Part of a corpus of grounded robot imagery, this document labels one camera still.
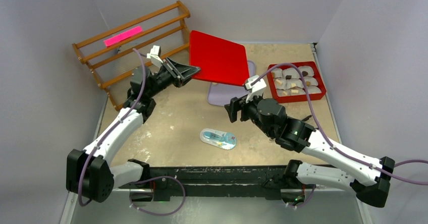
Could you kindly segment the red box lid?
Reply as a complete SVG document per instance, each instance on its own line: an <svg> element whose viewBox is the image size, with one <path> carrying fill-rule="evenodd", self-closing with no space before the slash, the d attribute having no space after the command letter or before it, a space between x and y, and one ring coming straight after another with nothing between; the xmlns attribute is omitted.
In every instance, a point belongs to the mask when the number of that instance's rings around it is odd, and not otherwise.
<svg viewBox="0 0 428 224"><path fill-rule="evenodd" d="M200 68L195 80L242 86L250 77L243 45L200 31L190 32L189 64Z"/></svg>

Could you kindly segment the metal tongs with black tips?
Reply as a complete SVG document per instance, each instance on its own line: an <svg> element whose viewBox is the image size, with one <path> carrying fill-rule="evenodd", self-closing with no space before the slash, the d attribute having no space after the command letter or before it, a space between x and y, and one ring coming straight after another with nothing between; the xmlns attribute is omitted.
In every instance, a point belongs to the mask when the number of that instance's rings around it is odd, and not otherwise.
<svg viewBox="0 0 428 224"><path fill-rule="evenodd" d="M271 139L296 138L307 140L314 131L314 127L308 124L308 120L311 118L312 115L308 115L302 119L296 119L287 115L282 116L274 121L269 131L269 137Z"/></svg>

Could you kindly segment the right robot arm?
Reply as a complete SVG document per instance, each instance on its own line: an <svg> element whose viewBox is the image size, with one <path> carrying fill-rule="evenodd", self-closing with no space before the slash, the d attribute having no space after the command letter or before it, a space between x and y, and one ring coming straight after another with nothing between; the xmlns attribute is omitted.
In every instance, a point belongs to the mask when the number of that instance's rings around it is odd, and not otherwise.
<svg viewBox="0 0 428 224"><path fill-rule="evenodd" d="M232 98L224 106L230 122L250 120L267 137L283 149L303 153L321 159L329 167L315 166L300 160L291 160L283 174L289 187L322 185L354 192L361 202L383 208L386 204L390 176L395 161L389 157L380 159L366 156L347 148L330 138L324 138L320 128L287 116L286 109L272 98L256 96Z"/></svg>

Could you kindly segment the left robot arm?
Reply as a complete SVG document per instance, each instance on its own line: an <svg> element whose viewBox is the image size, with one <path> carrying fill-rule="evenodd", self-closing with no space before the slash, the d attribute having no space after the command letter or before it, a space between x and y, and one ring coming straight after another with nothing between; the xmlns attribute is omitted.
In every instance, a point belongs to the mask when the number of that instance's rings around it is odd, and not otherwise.
<svg viewBox="0 0 428 224"><path fill-rule="evenodd" d="M130 160L119 167L111 162L128 138L151 116L154 96L173 85L181 88L200 67L162 60L158 72L141 65L131 74L127 99L115 120L82 150L73 149L66 161L66 189L78 195L80 206L104 202L112 190L128 183L145 188L150 183L148 164Z"/></svg>

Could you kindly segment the red chocolate box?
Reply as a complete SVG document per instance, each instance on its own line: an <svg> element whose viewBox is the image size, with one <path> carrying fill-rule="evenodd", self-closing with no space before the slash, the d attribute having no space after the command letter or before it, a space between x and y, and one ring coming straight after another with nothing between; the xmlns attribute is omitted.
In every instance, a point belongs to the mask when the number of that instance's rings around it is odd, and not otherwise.
<svg viewBox="0 0 428 224"><path fill-rule="evenodd" d="M292 63L297 67L303 67L303 66L309 66L314 70L314 78L317 80L318 82L318 86L317 88L320 89L320 93L310 93L309 97L310 100L320 100L322 99L327 90L326 87L324 85L324 82L322 80L322 77L320 75L320 72L317 68L317 65L314 61L308 61L308 62L296 62L296 63ZM271 91L272 97L278 102L278 103L291 103L291 102L301 102L301 101L307 101L306 95L305 93L303 95L284 95L283 93L279 94L277 92L277 89L274 86L274 78L273 78L273 73L270 72L267 74L267 81L269 83L269 89Z"/></svg>

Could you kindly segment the lavender plastic tray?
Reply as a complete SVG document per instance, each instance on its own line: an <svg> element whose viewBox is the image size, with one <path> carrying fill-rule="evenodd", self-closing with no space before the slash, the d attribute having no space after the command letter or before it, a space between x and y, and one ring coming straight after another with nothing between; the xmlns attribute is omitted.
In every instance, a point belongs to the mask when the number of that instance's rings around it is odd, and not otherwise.
<svg viewBox="0 0 428 224"><path fill-rule="evenodd" d="M207 102L211 105L224 106L230 103L231 98L240 98L247 95L247 93L242 85L235 86L212 82L208 88Z"/></svg>

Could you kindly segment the blue correction tape package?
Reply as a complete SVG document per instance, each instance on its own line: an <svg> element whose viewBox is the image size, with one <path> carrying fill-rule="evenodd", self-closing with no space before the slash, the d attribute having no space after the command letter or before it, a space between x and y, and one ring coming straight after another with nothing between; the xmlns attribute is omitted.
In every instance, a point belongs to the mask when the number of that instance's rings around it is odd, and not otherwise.
<svg viewBox="0 0 428 224"><path fill-rule="evenodd" d="M234 134L209 128L203 129L199 136L202 142L223 150L232 150L238 143Z"/></svg>

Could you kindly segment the wooden tiered shelf rack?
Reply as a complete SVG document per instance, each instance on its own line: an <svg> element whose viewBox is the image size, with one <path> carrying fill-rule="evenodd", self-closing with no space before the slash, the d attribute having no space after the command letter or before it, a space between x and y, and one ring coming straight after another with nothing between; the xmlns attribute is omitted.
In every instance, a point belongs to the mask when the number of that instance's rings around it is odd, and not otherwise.
<svg viewBox="0 0 428 224"><path fill-rule="evenodd" d="M79 60L94 77L97 86L104 91L115 110L120 110L125 94L122 90L129 82L132 71L140 65L133 49L146 54L154 45L161 47L160 58L187 55L190 30L186 20L190 10L181 1L117 26L99 35L74 43L72 48ZM141 26L143 32L110 47L104 40Z"/></svg>

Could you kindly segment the pink sticky note strip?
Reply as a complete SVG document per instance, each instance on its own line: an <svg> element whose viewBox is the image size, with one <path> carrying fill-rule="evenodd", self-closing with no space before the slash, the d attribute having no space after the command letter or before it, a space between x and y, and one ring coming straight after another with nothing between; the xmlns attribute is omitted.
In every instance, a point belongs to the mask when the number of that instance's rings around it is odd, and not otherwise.
<svg viewBox="0 0 428 224"><path fill-rule="evenodd" d="M141 32L143 32L142 27L141 26L136 26L136 27L131 28L131 29L125 31L125 32L122 32L122 33L120 33L118 35L115 35L115 36L113 36L111 38L108 38L108 39L104 40L103 42L104 42L105 47L110 47L110 46L112 46L112 45L114 45L116 43L119 43L119 42L122 42L122 41L124 41L126 39L129 39L132 36L135 36L135 35L137 35L138 33L141 33Z"/></svg>

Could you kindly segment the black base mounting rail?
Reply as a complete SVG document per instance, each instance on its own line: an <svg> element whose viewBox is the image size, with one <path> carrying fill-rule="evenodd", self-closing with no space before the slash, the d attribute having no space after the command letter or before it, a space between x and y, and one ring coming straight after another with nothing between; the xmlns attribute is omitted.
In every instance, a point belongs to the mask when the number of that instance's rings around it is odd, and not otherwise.
<svg viewBox="0 0 428 224"><path fill-rule="evenodd" d="M149 183L132 181L121 189L146 189L154 192L154 201L171 197L258 197L293 202L313 185L302 184L286 174L286 165L250 166L150 166L143 172ZM288 197L295 190L296 197Z"/></svg>

